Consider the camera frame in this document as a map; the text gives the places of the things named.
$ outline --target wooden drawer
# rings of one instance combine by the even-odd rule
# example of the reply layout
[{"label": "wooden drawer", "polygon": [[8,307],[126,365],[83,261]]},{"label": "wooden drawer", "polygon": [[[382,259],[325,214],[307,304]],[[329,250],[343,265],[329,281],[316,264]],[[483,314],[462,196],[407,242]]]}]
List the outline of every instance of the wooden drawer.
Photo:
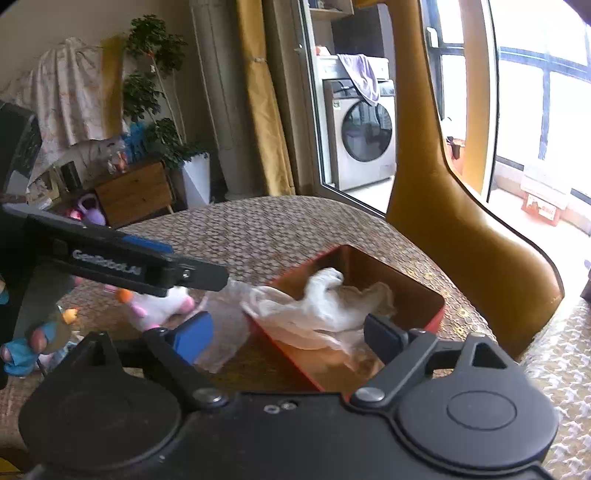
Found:
[{"label": "wooden drawer", "polygon": [[103,203],[101,199],[101,205],[111,227],[119,228],[140,220],[156,210],[166,208],[173,200],[166,182],[142,190],[142,192],[120,194],[115,202]]},{"label": "wooden drawer", "polygon": [[147,192],[150,188],[159,184],[166,184],[166,174],[163,165],[152,163],[145,167],[132,170],[114,180],[95,188],[103,207],[105,204],[119,202],[133,194]]}]

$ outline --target chair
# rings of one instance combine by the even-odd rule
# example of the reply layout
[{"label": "chair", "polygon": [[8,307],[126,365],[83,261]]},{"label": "chair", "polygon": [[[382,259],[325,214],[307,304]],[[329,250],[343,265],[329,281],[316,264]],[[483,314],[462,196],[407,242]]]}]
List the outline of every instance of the chair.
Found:
[{"label": "chair", "polygon": [[495,216],[452,172],[420,1],[387,5],[396,45],[398,170],[386,219],[443,269],[516,358],[560,304],[562,281],[542,250]]}]

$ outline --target red box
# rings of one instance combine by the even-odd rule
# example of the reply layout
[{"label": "red box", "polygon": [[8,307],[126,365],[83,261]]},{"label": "red box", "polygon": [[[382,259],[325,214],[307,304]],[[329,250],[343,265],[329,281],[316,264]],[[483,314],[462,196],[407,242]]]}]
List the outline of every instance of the red box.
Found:
[{"label": "red box", "polygon": [[[394,293],[394,306],[397,309],[392,321],[400,328],[421,328],[432,333],[439,330],[445,311],[445,299],[439,293],[351,245],[335,247],[288,270],[269,285],[301,300],[308,279],[318,270],[328,267],[344,275],[344,285],[360,290],[379,281],[388,285]],[[256,321],[252,320],[252,324],[259,344],[280,364],[275,366],[281,368],[301,388],[338,391],[348,396],[367,381],[367,378],[344,364],[348,359],[344,352],[330,348],[300,350],[274,341]]]}]

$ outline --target white pillar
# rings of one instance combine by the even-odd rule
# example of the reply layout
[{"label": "white pillar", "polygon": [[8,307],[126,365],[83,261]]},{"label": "white pillar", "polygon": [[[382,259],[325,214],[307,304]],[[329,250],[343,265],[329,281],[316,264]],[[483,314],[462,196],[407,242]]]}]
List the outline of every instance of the white pillar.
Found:
[{"label": "white pillar", "polygon": [[246,94],[244,60],[228,0],[191,0],[209,115],[228,200],[262,194],[262,169],[256,153]]}]

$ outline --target washing machine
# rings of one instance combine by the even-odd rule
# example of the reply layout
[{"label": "washing machine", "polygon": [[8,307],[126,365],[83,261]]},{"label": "washing machine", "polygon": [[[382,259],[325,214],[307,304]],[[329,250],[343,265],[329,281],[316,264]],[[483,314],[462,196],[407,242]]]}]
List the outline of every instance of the washing machine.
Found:
[{"label": "washing machine", "polygon": [[394,176],[394,82],[379,82],[381,95],[375,107],[361,97],[350,79],[323,84],[335,187],[345,191]]}]

